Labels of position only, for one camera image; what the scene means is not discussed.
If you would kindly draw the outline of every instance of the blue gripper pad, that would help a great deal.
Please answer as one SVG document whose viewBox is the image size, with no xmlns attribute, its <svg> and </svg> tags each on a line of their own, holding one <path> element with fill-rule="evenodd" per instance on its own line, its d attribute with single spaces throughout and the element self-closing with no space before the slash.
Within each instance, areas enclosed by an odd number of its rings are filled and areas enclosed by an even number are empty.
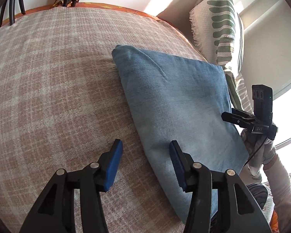
<svg viewBox="0 0 291 233">
<path fill-rule="evenodd" d="M 104 172 L 104 192 L 109 191 L 114 183 L 116 172 L 120 164 L 121 156 L 123 154 L 123 142 L 116 139 L 109 152 L 103 153 L 98 163 L 101 163 L 101 170 Z"/>
<path fill-rule="evenodd" d="M 174 147 L 173 141 L 171 141 L 169 144 L 169 155 L 170 155 L 170 159 L 172 161 L 172 165 L 173 165 L 173 168 L 174 168 L 176 176 L 177 176 L 178 184 L 180 187 L 182 187 L 182 190 L 185 192 L 185 190 L 187 188 L 185 178 L 184 178 L 185 177 L 185 169 L 184 169 L 184 165 L 182 164 L 182 162 L 180 160 L 180 156 L 179 156 L 176 148 Z"/>
</svg>

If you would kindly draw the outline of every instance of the fabric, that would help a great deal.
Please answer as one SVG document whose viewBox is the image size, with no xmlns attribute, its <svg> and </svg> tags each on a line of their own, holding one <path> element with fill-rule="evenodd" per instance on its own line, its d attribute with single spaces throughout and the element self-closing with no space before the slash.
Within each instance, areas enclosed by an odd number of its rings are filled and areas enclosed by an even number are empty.
<svg viewBox="0 0 291 233">
<path fill-rule="evenodd" d="M 272 220 L 270 223 L 272 233 L 279 233 L 279 226 L 278 226 L 278 216 L 276 211 L 274 210 Z"/>
<path fill-rule="evenodd" d="M 271 189 L 266 186 L 265 184 L 263 184 L 265 186 L 265 188 L 267 189 L 267 200 L 266 200 L 266 204 L 264 205 L 264 208 L 262 209 L 263 215 L 265 216 L 265 219 L 267 220 L 267 222 L 270 224 L 271 220 L 272 220 L 272 216 L 274 214 L 274 201 L 273 201 L 273 196 L 272 196 L 272 191 Z"/>
<path fill-rule="evenodd" d="M 185 222 L 191 193 L 179 187 L 169 155 L 183 152 L 210 170 L 239 173 L 248 153 L 235 126 L 222 121 L 230 101 L 221 67 L 169 54 L 117 46 L 112 56 L 146 156 L 171 205 Z M 217 210 L 213 190 L 212 215 Z"/>
<path fill-rule="evenodd" d="M 249 185 L 252 183 L 261 183 L 262 182 L 262 174 L 261 171 L 253 176 L 250 172 L 250 169 L 248 167 L 248 164 L 246 164 L 243 169 L 241 170 L 239 177 L 241 178 L 242 182 L 245 185 Z"/>
<path fill-rule="evenodd" d="M 243 110 L 249 113 L 253 113 L 251 103 L 248 97 L 247 88 L 244 85 L 244 77 L 242 76 L 241 72 L 239 72 L 235 80 L 236 80 L 236 90 L 241 99 L 241 106 Z"/>
<path fill-rule="evenodd" d="M 253 176 L 259 173 L 262 164 L 268 164 L 276 155 L 273 141 L 265 135 L 259 136 L 258 139 L 257 136 L 258 134 L 253 134 L 248 129 L 243 129 L 241 132 L 241 138 L 249 153 L 248 166 Z"/>
<path fill-rule="evenodd" d="M 291 219 L 291 180 L 279 157 L 269 169 L 264 169 L 264 172 L 272 191 L 279 231 L 282 231 Z"/>
<path fill-rule="evenodd" d="M 252 193 L 260 208 L 263 209 L 268 197 L 268 192 L 265 185 L 262 183 L 252 183 L 247 185 L 247 188 Z"/>
<path fill-rule="evenodd" d="M 161 19 L 159 19 L 158 17 L 149 15 L 147 13 L 144 13 L 142 11 L 138 11 L 138 10 L 133 10 L 133 9 L 129 9 L 129 8 L 125 8 L 125 7 L 121 7 L 121 6 L 116 6 L 116 5 L 111 5 L 111 4 L 107 4 L 107 3 L 91 3 L 91 2 L 78 2 L 75 7 L 79 7 L 79 8 L 96 8 L 96 9 L 105 9 L 105 10 L 117 10 L 117 11 L 123 11 L 123 12 L 127 12 L 127 13 L 132 13 L 132 14 L 136 14 L 139 16 L 143 16 L 143 17 L 148 17 L 148 18 L 152 18 L 156 21 L 162 21 Z M 15 15 L 15 18 L 20 18 L 23 16 L 27 16 L 29 14 L 38 12 L 38 11 L 43 11 L 43 10 L 49 10 L 53 8 L 53 5 L 46 5 L 46 6 L 42 6 L 42 7 L 38 7 L 38 8 L 34 8 L 31 10 L 26 10 L 26 14 L 23 15 L 21 13 Z M 6 19 L 2 22 L 2 25 L 6 25 L 9 23 L 9 19 Z"/>
<path fill-rule="evenodd" d="M 123 156 L 101 193 L 109 232 L 183 232 L 131 118 L 117 44 L 205 61 L 166 22 L 115 10 L 58 7 L 0 28 L 0 218 L 12 233 L 57 169 L 82 169 L 116 138 Z"/>
<path fill-rule="evenodd" d="M 243 60 L 243 23 L 233 0 L 198 0 L 190 12 L 193 38 L 209 63 L 224 69 L 230 99 L 242 109 L 235 78 Z"/>
</svg>

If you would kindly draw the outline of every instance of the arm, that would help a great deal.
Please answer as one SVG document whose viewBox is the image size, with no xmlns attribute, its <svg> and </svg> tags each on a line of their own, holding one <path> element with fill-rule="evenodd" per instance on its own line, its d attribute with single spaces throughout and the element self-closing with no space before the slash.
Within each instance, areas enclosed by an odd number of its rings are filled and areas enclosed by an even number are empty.
<svg viewBox="0 0 291 233">
<path fill-rule="evenodd" d="M 263 170 L 272 191 L 279 230 L 282 231 L 291 219 L 291 180 L 277 154 L 264 165 Z"/>
</svg>

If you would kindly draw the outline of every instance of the pillow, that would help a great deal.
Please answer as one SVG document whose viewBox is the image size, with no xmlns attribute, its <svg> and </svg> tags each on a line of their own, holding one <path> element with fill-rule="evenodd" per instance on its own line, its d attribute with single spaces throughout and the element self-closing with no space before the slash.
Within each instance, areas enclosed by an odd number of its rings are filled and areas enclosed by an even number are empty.
<svg viewBox="0 0 291 233">
<path fill-rule="evenodd" d="M 244 85 L 244 77 L 242 76 L 241 72 L 239 72 L 235 80 L 236 80 L 237 93 L 241 99 L 241 106 L 243 110 L 253 114 L 253 110 L 252 110 L 248 93 L 247 93 L 247 88 Z"/>
<path fill-rule="evenodd" d="M 223 69 L 165 53 L 117 46 L 112 57 L 145 154 L 167 198 L 185 223 L 191 193 L 179 187 L 169 156 L 177 140 L 184 152 L 211 170 L 242 169 L 248 153 L 235 126 Z M 212 215 L 217 210 L 213 190 Z"/>
<path fill-rule="evenodd" d="M 209 63 L 222 66 L 231 102 L 242 110 L 235 78 L 243 60 L 244 26 L 233 0 L 198 0 L 190 20 L 197 48 Z"/>
</svg>

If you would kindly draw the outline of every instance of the hand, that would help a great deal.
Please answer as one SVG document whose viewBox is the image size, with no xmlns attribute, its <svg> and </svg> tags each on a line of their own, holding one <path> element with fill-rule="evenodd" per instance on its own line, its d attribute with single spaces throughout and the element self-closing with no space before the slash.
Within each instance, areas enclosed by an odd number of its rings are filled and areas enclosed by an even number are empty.
<svg viewBox="0 0 291 233">
<path fill-rule="evenodd" d="M 255 176 L 258 174 L 261 165 L 269 163 L 276 155 L 276 148 L 273 146 L 273 141 L 265 135 L 252 134 L 247 129 L 241 132 L 241 138 L 249 153 L 249 158 L 261 147 L 248 162 L 250 172 Z"/>
</svg>

